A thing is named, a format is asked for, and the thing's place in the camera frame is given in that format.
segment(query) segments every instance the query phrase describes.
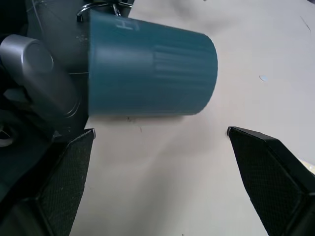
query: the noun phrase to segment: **white table surface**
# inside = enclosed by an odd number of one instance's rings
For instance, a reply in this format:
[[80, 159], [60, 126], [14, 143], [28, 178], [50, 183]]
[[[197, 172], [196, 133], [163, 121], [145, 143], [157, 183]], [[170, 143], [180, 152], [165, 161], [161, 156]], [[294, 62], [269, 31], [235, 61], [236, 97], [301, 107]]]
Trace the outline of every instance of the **white table surface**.
[[89, 120], [97, 138], [71, 236], [266, 236], [225, 133], [265, 133], [315, 164], [315, 5], [136, 0], [130, 17], [208, 35], [217, 85], [195, 116]]

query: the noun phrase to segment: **teal cup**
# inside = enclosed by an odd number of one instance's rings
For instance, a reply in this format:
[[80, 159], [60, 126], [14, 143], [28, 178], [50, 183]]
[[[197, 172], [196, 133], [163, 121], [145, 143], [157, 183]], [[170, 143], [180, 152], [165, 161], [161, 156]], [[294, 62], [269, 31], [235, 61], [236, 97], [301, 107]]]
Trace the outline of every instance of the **teal cup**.
[[206, 35], [98, 11], [90, 31], [90, 115], [193, 115], [209, 102], [218, 58]]

